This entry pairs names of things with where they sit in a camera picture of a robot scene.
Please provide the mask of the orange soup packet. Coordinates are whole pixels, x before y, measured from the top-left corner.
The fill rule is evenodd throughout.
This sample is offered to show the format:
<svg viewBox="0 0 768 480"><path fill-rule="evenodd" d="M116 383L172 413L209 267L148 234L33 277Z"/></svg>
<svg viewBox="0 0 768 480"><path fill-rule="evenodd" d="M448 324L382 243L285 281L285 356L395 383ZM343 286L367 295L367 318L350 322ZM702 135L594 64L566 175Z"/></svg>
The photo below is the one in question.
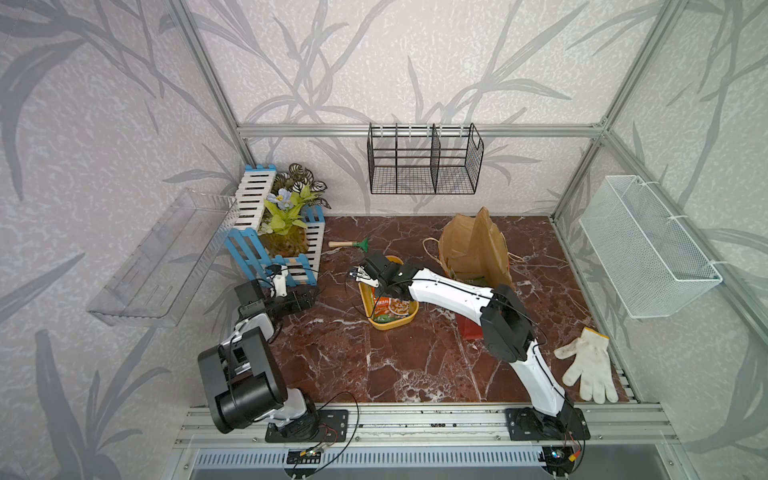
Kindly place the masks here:
<svg viewBox="0 0 768 480"><path fill-rule="evenodd" d="M388 324L405 319L412 314L412 304L405 300L378 297L373 305L372 320L375 323Z"/></svg>

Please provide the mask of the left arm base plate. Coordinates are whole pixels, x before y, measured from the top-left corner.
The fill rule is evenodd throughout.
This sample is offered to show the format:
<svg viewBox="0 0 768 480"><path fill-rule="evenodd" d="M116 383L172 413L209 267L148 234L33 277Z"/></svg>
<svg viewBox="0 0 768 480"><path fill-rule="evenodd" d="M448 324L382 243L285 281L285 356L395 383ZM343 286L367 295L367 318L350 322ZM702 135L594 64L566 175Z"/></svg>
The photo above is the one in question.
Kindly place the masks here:
<svg viewBox="0 0 768 480"><path fill-rule="evenodd" d="M265 434L267 443L336 443L347 439L350 426L347 409L307 411L298 419L278 427L269 423Z"/></svg>

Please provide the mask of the red paper bag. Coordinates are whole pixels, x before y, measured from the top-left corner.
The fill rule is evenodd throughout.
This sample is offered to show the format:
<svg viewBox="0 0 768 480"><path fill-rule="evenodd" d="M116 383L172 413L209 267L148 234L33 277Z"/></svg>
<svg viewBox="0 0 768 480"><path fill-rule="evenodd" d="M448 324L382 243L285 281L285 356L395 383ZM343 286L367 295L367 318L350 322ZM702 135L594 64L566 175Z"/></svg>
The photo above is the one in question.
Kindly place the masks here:
<svg viewBox="0 0 768 480"><path fill-rule="evenodd" d="M504 234L486 207L474 217L455 215L439 238L424 238L422 246L453 280L491 288L512 286L512 255Z"/></svg>

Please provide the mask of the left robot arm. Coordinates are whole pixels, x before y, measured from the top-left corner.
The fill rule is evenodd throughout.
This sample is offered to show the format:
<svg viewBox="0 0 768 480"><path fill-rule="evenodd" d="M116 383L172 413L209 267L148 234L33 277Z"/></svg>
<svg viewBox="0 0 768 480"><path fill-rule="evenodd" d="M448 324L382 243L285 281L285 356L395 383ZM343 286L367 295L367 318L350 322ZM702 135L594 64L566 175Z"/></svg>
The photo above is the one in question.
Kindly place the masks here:
<svg viewBox="0 0 768 480"><path fill-rule="evenodd" d="M307 394L289 388L270 349L284 317L311 308L318 290L288 285L288 268L273 264L267 278L235 288L240 302L233 332L198 355L214 425L222 434L268 420L269 441L303 441L318 433L320 418Z"/></svg>

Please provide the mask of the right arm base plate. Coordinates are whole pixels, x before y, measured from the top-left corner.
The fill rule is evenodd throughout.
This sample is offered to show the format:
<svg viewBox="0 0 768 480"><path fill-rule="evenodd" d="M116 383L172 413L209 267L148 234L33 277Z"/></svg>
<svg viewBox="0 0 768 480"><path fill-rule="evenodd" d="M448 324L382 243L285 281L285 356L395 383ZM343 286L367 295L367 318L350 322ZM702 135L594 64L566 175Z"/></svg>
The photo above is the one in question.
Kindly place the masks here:
<svg viewBox="0 0 768 480"><path fill-rule="evenodd" d="M505 422L512 441L590 440L591 433L583 411L565 404L555 416L532 407L507 408Z"/></svg>

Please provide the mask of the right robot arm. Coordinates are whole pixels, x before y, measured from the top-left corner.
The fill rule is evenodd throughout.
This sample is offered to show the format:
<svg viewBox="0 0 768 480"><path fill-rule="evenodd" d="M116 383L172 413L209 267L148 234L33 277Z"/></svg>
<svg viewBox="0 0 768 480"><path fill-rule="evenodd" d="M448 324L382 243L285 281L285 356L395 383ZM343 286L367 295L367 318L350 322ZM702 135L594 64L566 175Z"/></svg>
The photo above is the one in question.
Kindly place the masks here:
<svg viewBox="0 0 768 480"><path fill-rule="evenodd" d="M382 297L436 305L480 326L486 350L509 364L531 405L515 409L510 438L584 440L590 437L580 409L568 398L542 356L532 320L514 290L449 279L418 264L398 264L380 252L349 271Z"/></svg>

